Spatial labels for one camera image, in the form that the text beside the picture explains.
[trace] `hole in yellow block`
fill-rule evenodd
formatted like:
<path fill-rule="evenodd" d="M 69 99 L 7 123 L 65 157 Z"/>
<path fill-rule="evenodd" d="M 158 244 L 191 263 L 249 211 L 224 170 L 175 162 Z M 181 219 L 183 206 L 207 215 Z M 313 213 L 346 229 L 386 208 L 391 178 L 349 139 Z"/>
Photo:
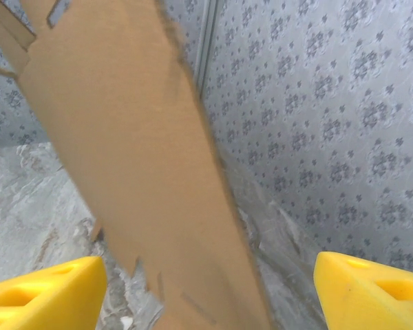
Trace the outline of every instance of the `hole in yellow block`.
<path fill-rule="evenodd" d="M 413 300 L 413 281 L 380 280 L 376 284 L 397 300 Z"/>
<path fill-rule="evenodd" d="M 355 260 L 355 259 L 348 259 L 347 263 L 354 268 L 370 268 L 370 265 L 364 261 Z"/>
<path fill-rule="evenodd" d="M 33 291 L 25 291 L 19 288 L 12 288 L 0 294 L 0 307 L 22 307 L 26 306 L 38 294 Z"/>
<path fill-rule="evenodd" d="M 64 275 L 74 270 L 74 268 L 75 268 L 75 265 L 67 266 L 67 267 L 55 270 L 54 272 L 52 272 L 52 275 Z"/>

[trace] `patterned wallpaper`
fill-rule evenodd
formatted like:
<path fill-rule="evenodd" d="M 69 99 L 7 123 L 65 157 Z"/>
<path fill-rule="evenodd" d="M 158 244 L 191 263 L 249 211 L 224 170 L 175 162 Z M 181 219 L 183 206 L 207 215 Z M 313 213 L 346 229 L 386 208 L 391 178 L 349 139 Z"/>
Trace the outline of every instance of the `patterned wallpaper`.
<path fill-rule="evenodd" d="M 167 0 L 170 16 L 179 22 L 185 31 L 185 51 L 191 67 L 194 67 L 198 53 L 204 1 Z M 24 23 L 28 24 L 19 0 L 5 0 L 4 2 Z M 63 1 L 60 5 L 64 6 L 66 2 Z M 0 66 L 10 69 L 1 50 Z M 0 147 L 44 141 L 47 141 L 47 135 L 14 81 L 0 77 Z"/>
<path fill-rule="evenodd" d="M 413 271 L 413 0 L 228 0 L 215 136 L 327 250 Z"/>
<path fill-rule="evenodd" d="M 25 23 L 18 0 L 4 1 Z M 0 66 L 11 69 L 0 50 Z M 14 81 L 0 76 L 0 146 L 46 141 L 45 131 Z"/>

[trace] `cardboard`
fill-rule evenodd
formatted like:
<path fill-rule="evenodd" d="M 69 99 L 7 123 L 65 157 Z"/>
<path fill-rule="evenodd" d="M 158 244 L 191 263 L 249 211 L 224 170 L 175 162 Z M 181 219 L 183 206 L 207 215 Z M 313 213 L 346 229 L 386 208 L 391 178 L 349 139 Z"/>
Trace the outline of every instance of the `cardboard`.
<path fill-rule="evenodd" d="M 142 259 L 169 315 L 159 327 L 273 329 L 160 4 L 73 0 L 54 27 L 54 0 L 21 5 L 36 36 L 0 2 L 0 46 L 112 254 L 129 272 Z"/>

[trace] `gray marble surface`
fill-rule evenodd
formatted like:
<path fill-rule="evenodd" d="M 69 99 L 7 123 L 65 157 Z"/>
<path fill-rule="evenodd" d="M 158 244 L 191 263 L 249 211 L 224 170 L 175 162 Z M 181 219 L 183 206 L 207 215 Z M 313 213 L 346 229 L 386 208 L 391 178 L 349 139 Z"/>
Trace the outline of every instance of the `gray marble surface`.
<path fill-rule="evenodd" d="M 93 222 L 49 143 L 0 148 L 0 281 L 99 255 L 109 285 L 97 329 L 150 329 L 161 306 L 142 268 L 130 278 L 103 241 L 91 243 Z"/>
<path fill-rule="evenodd" d="M 325 329 L 312 282 L 319 248 L 226 151 L 233 189 L 278 329 Z M 104 258 L 109 287 L 97 329 L 150 329 L 162 306 L 138 267 L 128 277 L 104 241 L 51 144 L 0 148 L 0 281 L 86 255 Z"/>

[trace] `yellow foam block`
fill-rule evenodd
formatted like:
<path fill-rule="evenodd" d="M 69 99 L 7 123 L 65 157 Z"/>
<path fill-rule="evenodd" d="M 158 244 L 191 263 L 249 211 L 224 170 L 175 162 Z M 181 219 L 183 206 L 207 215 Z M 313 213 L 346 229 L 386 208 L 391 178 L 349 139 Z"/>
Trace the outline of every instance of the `yellow foam block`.
<path fill-rule="evenodd" d="M 0 282 L 0 330 L 94 330 L 106 287 L 101 257 Z"/>
<path fill-rule="evenodd" d="M 413 273 L 321 252 L 314 282 L 329 330 L 413 330 Z"/>

